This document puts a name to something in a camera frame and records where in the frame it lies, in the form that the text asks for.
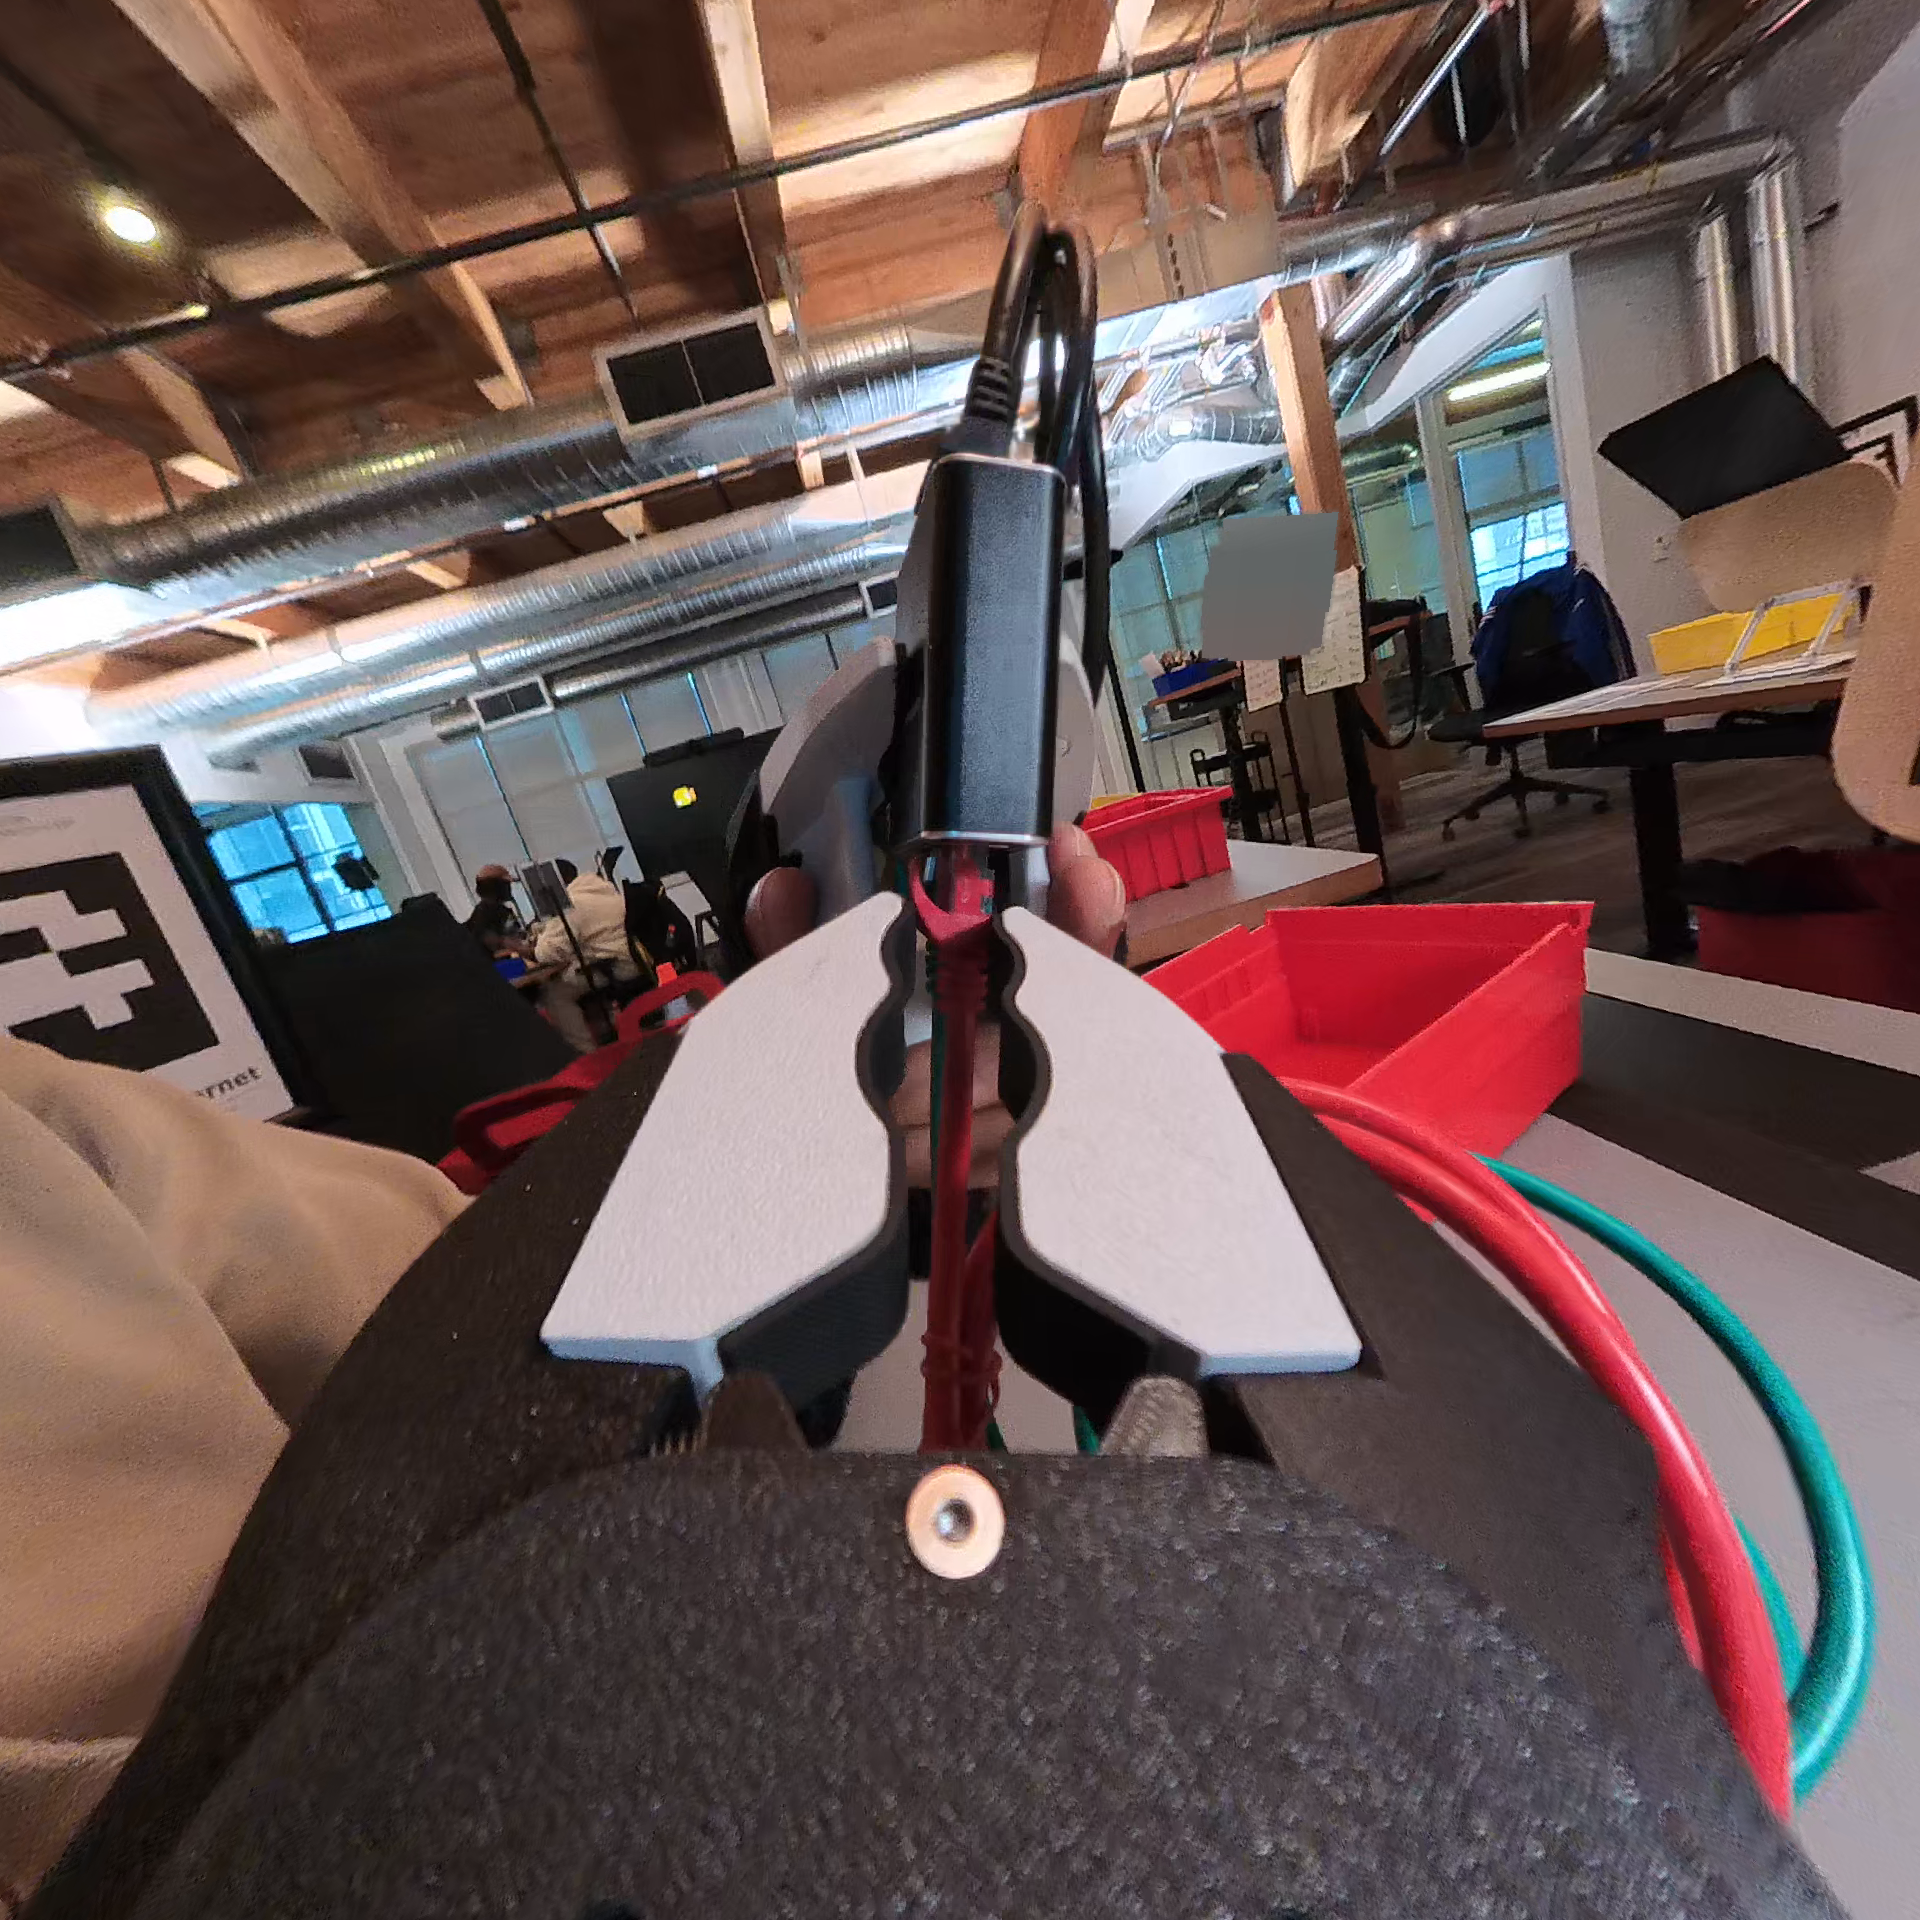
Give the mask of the black ethernet splitter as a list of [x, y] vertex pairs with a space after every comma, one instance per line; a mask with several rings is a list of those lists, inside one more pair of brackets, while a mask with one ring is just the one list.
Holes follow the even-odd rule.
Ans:
[[921, 555], [919, 800], [927, 847], [1034, 851], [1053, 825], [1066, 483], [1006, 456], [948, 454], [915, 517]]

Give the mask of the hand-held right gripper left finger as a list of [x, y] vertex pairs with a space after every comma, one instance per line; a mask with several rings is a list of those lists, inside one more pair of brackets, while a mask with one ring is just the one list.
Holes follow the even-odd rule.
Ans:
[[875, 896], [680, 1032], [539, 1325], [557, 1357], [690, 1377], [854, 1377], [908, 1309], [890, 1120], [911, 907]]

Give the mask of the blue jacket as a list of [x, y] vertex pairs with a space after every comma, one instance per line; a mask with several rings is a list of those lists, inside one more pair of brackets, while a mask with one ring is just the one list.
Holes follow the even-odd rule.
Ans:
[[1485, 716], [1570, 700], [1637, 671], [1613, 597], [1576, 557], [1498, 588], [1471, 659]]

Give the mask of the wooden top desk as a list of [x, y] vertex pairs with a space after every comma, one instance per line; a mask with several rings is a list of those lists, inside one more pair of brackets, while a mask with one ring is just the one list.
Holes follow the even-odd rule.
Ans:
[[1487, 740], [1540, 737], [1558, 767], [1628, 775], [1650, 962], [1688, 962], [1696, 931], [1678, 892], [1685, 862], [1679, 764], [1826, 758], [1857, 654], [1777, 655], [1759, 669], [1641, 676], [1482, 724]]

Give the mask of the silver air duct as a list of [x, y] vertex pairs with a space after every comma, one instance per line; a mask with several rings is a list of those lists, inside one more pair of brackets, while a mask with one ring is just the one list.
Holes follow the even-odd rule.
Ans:
[[924, 327], [779, 337], [786, 404], [746, 407], [625, 444], [596, 387], [466, 420], [436, 439], [204, 493], [171, 515], [64, 525], [82, 579], [145, 592], [180, 618], [470, 541], [509, 520], [653, 481], [839, 443], [956, 404], [976, 347]]

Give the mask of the yellow storage bin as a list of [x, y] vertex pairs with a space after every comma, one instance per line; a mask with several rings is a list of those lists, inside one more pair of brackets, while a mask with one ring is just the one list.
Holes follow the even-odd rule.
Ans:
[[1857, 588], [1777, 594], [1759, 609], [1715, 612], [1650, 636], [1652, 667], [1685, 674], [1754, 674], [1771, 660], [1820, 655], [1838, 647], [1859, 612]]

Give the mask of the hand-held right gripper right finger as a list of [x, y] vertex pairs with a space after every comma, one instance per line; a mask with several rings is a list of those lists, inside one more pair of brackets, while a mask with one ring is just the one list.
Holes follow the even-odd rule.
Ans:
[[1030, 1082], [998, 1185], [1000, 1330], [1038, 1380], [1350, 1370], [1361, 1338], [1227, 1055], [1186, 1012], [1030, 909], [1003, 1066]]

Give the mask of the person's left hand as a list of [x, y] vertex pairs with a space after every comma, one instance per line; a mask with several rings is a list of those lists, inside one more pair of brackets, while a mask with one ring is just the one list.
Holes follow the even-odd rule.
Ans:
[[[1045, 847], [1047, 896], [1045, 918], [1078, 943], [1114, 958], [1125, 929], [1127, 896], [1115, 870], [1093, 852], [1090, 834], [1074, 823], [1059, 823]], [[743, 909], [743, 931], [754, 958], [793, 945], [816, 921], [816, 888], [798, 867], [776, 866], [756, 878]], [[1012, 1129], [1012, 1116], [1000, 1099], [1000, 1029], [981, 1017], [972, 1032], [972, 1120], [968, 1188], [998, 1185], [998, 1160]], [[934, 1188], [938, 1094], [952, 1082], [950, 1061], [933, 1066], [933, 1046], [908, 1048], [892, 1119], [904, 1139], [908, 1185]]]

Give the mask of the ceiling air vent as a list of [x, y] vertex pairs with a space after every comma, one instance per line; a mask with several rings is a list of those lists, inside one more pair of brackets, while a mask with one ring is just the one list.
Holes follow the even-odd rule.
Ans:
[[625, 444], [791, 398], [763, 307], [605, 343], [593, 370]]

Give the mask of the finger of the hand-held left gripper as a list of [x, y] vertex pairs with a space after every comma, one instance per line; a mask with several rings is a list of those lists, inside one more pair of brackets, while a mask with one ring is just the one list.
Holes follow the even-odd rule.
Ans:
[[756, 775], [757, 852], [816, 900], [892, 888], [919, 719], [919, 652], [878, 636], [852, 652], [773, 738]]
[[1098, 715], [1098, 702], [1092, 695], [1080, 642], [1060, 630], [1056, 635], [1056, 715], [1050, 820], [1083, 820], [1093, 803], [1106, 792], [1103, 752], [1104, 725]]

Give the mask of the red storage bin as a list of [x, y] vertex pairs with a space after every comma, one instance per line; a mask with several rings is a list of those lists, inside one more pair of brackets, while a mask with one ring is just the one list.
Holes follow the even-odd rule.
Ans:
[[1106, 800], [1086, 811], [1083, 831], [1127, 904], [1138, 904], [1230, 870], [1224, 798], [1206, 785]]
[[1146, 981], [1223, 1052], [1498, 1155], [1579, 1074], [1591, 903], [1269, 910]]

